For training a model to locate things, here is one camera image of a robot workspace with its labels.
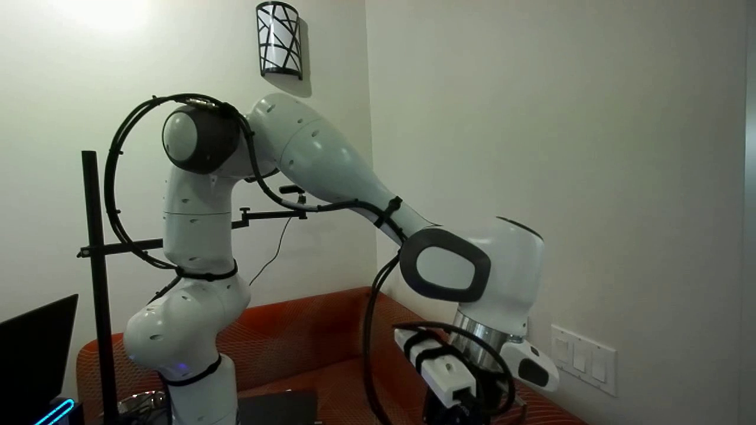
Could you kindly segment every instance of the white wall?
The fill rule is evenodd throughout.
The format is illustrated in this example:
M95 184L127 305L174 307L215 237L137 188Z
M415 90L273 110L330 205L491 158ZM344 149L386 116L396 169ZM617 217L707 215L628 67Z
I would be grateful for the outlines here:
M746 67L746 237L742 278L742 363L740 374L740 418L756 423L756 0L749 0L749 67Z
M538 229L534 342L560 324L619 348L617 396L565 374L556 399L588 423L736 423L745 0L369 0L367 17L377 171L430 218Z
M95 337L90 269L75 260L87 242L81 149L96 149L103 163L116 125L149 93L207 92L245 110L285 87L330 118L370 161L363 1L293 1L306 23L304 85L260 78L256 4L0 1L0 321L81 293L71 361ZM126 224L134 235L160 235L168 161L159 125L168 110L133 131L119 175ZM238 188L237 202L272 207L247 187ZM244 275L273 253L282 224L234 234ZM279 262L253 288L253 305L369 280L373 240L373 229L352 215L293 222ZM110 257L108 275L116 331L169 280L129 255ZM74 393L71 372L69 366L65 393Z

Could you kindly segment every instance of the white robotic arm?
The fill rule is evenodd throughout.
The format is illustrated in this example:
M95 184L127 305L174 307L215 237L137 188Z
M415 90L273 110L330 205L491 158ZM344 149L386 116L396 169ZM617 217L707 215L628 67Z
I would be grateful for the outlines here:
M230 109L181 105L162 125L162 145L174 163L165 257L184 278L127 321L126 348L134 363L162 374L176 423L237 423L234 363L215 347L215 334L251 300L231 255L231 188L276 169L329 205L350 205L381 226L399 242L412 288L459 300L459 325L493 345L518 378L556 387L557 371L528 347L523 328L538 286L538 234L507 218L465 235L434 226L388 191L336 126L290 97L265 97L245 123ZM479 368L495 368L476 345L463 337L454 345Z

